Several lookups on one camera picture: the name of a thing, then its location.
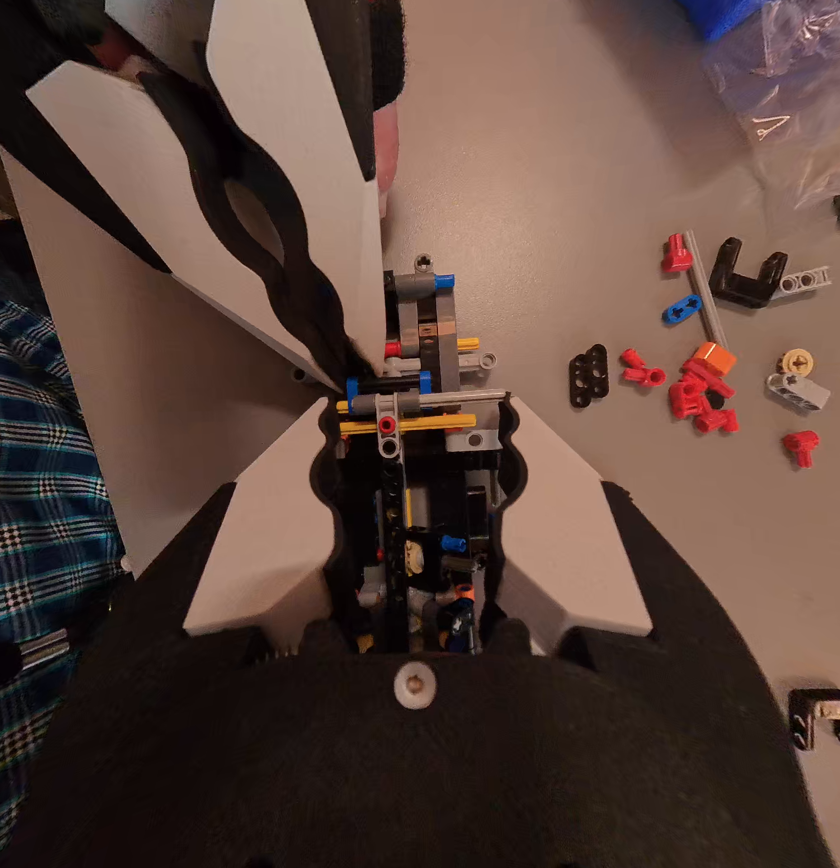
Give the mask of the lego car chassis model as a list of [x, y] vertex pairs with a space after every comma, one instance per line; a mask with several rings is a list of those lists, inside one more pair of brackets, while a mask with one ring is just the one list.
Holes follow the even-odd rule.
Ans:
[[520, 460], [495, 357], [458, 333], [453, 275], [427, 255], [383, 275], [382, 373], [355, 368], [321, 412], [311, 488], [333, 520], [323, 567], [350, 653], [477, 655], [503, 618], [501, 513]]

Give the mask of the light grey short lego beam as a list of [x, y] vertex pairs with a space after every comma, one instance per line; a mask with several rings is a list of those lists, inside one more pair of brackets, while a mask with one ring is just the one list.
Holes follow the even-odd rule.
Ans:
[[817, 289], [831, 285], [830, 269], [828, 266], [820, 266], [802, 272], [784, 275], [776, 292], [778, 297], [786, 298], [806, 292], [814, 292]]

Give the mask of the black three-hole lego liftarm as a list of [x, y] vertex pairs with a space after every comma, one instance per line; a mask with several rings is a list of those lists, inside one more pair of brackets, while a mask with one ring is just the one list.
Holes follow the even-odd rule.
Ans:
[[609, 395], [609, 357], [603, 344], [594, 344], [568, 363], [568, 398], [582, 410]]

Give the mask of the grey long lego axle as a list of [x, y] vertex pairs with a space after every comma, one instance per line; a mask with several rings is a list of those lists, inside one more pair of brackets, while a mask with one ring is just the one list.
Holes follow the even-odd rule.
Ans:
[[689, 277], [697, 290], [698, 297], [701, 299], [702, 308], [700, 314], [704, 323], [706, 333], [708, 335], [708, 340], [716, 343], [724, 349], [728, 349], [729, 344], [727, 341], [727, 336], [724, 332], [719, 318], [718, 309], [715, 304], [715, 298], [713, 297], [713, 293], [709, 285], [708, 275], [703, 265], [693, 230], [686, 230], [686, 232], [684, 233], [684, 242], [686, 250], [690, 253], [692, 257], [692, 265], [689, 271]]

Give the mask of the blue plastic bin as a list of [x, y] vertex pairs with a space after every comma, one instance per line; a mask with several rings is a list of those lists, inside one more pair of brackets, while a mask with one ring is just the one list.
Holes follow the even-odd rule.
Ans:
[[677, 1], [704, 41], [713, 42], [740, 26], [768, 1]]

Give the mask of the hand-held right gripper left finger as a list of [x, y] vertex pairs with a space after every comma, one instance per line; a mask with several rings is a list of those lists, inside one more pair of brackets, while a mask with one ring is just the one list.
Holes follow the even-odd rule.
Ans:
[[183, 627], [209, 635], [258, 627], [278, 653], [331, 614], [324, 567], [335, 543], [330, 509], [312, 488], [326, 445], [317, 399], [236, 479]]

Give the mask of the light grey lego connector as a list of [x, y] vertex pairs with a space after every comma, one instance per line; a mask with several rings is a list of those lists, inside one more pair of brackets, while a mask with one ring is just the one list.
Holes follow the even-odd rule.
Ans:
[[811, 379], [795, 373], [775, 373], [765, 381], [766, 389], [806, 413], [821, 411], [831, 392]]

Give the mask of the person's left hand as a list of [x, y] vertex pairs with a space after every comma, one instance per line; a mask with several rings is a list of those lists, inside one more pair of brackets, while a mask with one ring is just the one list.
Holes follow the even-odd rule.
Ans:
[[376, 180], [378, 184], [378, 210], [386, 216], [389, 195], [396, 178], [399, 158], [399, 125], [397, 101], [376, 110], [373, 114]]

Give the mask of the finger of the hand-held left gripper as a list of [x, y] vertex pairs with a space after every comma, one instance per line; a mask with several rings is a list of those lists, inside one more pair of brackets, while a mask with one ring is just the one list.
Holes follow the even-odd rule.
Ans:
[[177, 278], [262, 326], [328, 380], [373, 378], [384, 302], [371, 2], [214, 2], [198, 85], [153, 65], [122, 24], [127, 121], [107, 191]]
[[356, 368], [356, 154], [319, 68], [311, 105], [248, 73], [200, 87], [75, 61], [27, 97], [172, 277], [343, 389]]

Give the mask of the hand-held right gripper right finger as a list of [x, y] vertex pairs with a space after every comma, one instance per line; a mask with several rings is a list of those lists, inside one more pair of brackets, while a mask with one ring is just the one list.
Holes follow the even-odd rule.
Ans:
[[493, 602], [542, 655], [577, 627], [650, 635], [600, 475], [517, 397], [500, 403], [499, 441]]

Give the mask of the black lego frame piece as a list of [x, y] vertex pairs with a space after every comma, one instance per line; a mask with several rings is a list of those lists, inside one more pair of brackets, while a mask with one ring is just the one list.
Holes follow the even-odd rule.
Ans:
[[840, 744], [840, 689], [792, 689], [787, 694], [787, 710], [789, 732], [797, 750], [814, 750], [819, 721], [831, 722]]

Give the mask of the black u-shaped lego bracket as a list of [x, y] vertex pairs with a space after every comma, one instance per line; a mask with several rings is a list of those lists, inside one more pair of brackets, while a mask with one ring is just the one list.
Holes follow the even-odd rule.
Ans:
[[765, 308], [779, 289], [788, 263], [788, 254], [775, 252], [765, 259], [757, 277], [736, 273], [742, 241], [727, 238], [718, 249], [713, 269], [708, 278], [715, 298], [750, 310]]

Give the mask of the cluster of red lego connectors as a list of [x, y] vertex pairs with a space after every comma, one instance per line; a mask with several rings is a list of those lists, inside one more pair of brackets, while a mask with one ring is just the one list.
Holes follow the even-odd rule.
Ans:
[[688, 359], [680, 368], [680, 376], [668, 390], [668, 401], [675, 419], [690, 418], [698, 433], [720, 431], [731, 435], [740, 430], [735, 409], [726, 401], [736, 391], [700, 359]]

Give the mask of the orange lego block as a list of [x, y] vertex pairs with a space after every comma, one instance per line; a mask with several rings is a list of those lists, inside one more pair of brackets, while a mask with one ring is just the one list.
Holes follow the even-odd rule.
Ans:
[[689, 360], [711, 375], [720, 378], [728, 376], [737, 363], [736, 356], [715, 342], [701, 344]]

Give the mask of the clear empty plastic bag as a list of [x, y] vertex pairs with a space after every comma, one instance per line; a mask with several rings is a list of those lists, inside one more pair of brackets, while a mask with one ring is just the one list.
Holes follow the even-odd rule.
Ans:
[[708, 46], [704, 68], [751, 146], [769, 208], [840, 196], [840, 2], [764, 2]]

